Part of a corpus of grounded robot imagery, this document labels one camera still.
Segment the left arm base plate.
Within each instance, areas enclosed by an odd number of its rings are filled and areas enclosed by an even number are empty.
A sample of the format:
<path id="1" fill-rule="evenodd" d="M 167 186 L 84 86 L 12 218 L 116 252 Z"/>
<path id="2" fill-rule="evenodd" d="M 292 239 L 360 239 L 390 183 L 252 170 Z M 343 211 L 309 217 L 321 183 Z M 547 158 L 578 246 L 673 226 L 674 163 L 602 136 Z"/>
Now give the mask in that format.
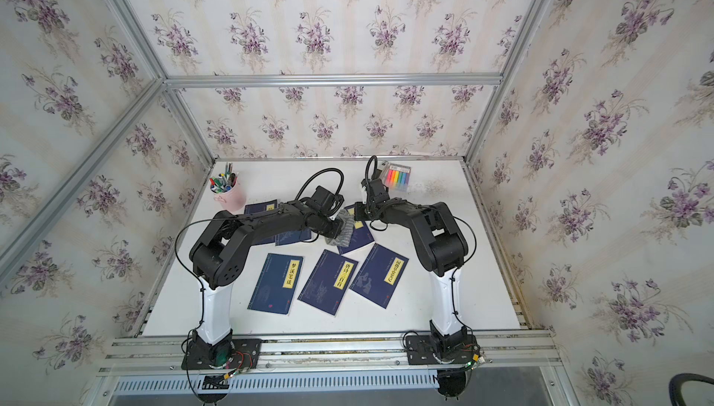
<path id="1" fill-rule="evenodd" d="M 181 368 L 184 371 L 256 369 L 261 345 L 261 339 L 235 339 L 231 336 L 210 345 L 195 335 L 188 339 L 183 349 Z"/>

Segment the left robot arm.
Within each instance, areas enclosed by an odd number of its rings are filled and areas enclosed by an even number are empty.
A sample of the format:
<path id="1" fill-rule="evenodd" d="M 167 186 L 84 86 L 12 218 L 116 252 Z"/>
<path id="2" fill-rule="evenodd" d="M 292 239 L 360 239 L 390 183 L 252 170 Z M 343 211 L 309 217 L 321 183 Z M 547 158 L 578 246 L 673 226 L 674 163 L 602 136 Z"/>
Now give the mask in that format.
<path id="1" fill-rule="evenodd" d="M 220 211 L 189 253 L 202 295 L 200 341 L 209 347 L 232 336 L 232 284 L 242 274 L 251 247 L 268 237 L 308 229 L 327 239 L 349 238 L 353 222 L 325 214 L 302 201 L 280 203 L 275 209 L 248 215 Z"/>

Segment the grey striped cleaning cloth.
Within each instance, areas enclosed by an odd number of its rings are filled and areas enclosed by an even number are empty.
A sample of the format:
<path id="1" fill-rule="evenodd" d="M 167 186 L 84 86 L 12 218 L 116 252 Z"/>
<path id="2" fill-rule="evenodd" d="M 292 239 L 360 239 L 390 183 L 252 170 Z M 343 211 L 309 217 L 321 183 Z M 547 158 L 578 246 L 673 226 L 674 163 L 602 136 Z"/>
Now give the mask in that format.
<path id="1" fill-rule="evenodd" d="M 334 238 L 326 238 L 325 242 L 330 246 L 348 247 L 355 229 L 354 214 L 349 209 L 342 208 L 334 221 L 338 225 L 337 235 Z"/>

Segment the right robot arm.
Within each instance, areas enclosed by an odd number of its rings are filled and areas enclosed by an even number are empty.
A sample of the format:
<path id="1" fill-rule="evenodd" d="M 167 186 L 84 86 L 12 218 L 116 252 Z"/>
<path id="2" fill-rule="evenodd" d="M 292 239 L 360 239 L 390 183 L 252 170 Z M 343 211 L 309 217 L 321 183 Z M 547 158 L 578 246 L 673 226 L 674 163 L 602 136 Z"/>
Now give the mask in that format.
<path id="1" fill-rule="evenodd" d="M 432 292 L 431 347 L 439 359 L 470 344 L 470 328 L 459 318 L 459 270 L 470 248 L 445 203 L 416 204 L 404 199 L 355 203 L 354 218 L 408 229 L 416 257 L 429 272 Z"/>

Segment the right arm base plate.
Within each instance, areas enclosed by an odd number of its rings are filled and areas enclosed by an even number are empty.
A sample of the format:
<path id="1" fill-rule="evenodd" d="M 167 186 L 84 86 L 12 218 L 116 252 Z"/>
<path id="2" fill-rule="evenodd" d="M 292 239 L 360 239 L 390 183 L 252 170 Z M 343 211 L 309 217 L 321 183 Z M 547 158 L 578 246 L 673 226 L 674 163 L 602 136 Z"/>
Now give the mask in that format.
<path id="1" fill-rule="evenodd" d="M 468 365 L 477 363 L 482 355 L 476 337 L 469 332 L 442 336 L 410 331 L 403 335 L 402 346 L 409 365 Z"/>

